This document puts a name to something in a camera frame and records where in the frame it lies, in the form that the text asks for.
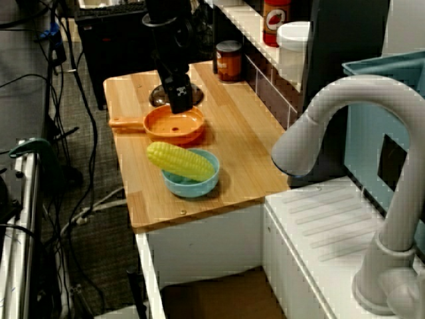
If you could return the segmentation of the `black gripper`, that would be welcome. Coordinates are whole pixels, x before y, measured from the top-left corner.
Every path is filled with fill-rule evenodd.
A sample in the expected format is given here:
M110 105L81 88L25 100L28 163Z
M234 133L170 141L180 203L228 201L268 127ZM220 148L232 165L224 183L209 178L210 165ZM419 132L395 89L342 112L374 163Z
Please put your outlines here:
M152 58L163 87L169 98L171 111L174 114L186 112L193 107L192 87L189 76L189 64L175 58L162 56L158 50L152 52Z

